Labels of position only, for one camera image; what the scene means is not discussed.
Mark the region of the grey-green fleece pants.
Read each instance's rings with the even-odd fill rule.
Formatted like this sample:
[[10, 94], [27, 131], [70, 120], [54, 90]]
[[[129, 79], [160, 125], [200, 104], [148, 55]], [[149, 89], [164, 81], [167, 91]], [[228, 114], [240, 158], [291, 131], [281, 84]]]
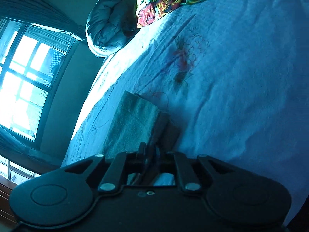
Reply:
[[[138, 152], [140, 143], [145, 142], [152, 148], [153, 157], [155, 145], [171, 151], [179, 135], [180, 129], [169, 114], [140, 95], [124, 91], [105, 138], [103, 154], [113, 159], [121, 152]], [[131, 184], [138, 185], [138, 174], [130, 179]]]

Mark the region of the large bedroom window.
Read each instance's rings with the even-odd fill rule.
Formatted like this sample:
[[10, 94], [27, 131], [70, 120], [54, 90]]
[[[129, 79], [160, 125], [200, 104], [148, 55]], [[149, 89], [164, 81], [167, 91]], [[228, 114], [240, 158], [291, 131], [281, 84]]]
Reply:
[[35, 142], [77, 40], [1, 19], [1, 126]]

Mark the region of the light blue floral bedsheet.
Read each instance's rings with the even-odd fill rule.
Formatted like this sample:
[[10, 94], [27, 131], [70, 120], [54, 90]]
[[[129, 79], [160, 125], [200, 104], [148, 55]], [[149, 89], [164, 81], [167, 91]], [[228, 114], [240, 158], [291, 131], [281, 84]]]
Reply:
[[274, 179], [308, 196], [308, 0], [207, 0], [142, 28], [108, 57], [63, 160], [107, 154], [103, 143], [124, 93], [169, 113], [174, 146]]

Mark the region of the lower side window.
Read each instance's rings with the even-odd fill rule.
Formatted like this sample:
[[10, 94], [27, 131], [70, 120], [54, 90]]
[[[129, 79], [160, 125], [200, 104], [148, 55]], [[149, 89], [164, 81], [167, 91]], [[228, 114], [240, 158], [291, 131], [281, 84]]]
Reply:
[[34, 173], [18, 164], [13, 163], [12, 161], [9, 161], [3, 156], [1, 156], [0, 161], [1, 176], [16, 185], [20, 185], [28, 180], [41, 176], [40, 174]]

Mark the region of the white rolled duvet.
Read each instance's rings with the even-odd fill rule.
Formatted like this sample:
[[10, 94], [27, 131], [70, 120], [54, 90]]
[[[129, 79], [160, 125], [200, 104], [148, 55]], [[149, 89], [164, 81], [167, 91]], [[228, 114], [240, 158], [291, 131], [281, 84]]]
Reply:
[[98, 0], [90, 12], [85, 34], [90, 51], [107, 57], [120, 50], [137, 32], [137, 0]]

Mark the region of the teal curtain near headboard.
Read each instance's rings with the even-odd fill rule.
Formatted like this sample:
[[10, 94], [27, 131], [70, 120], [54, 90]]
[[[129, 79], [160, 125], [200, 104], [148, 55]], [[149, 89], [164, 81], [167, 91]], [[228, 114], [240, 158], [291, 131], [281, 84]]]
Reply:
[[1, 18], [85, 40], [85, 29], [44, 0], [1, 0]]

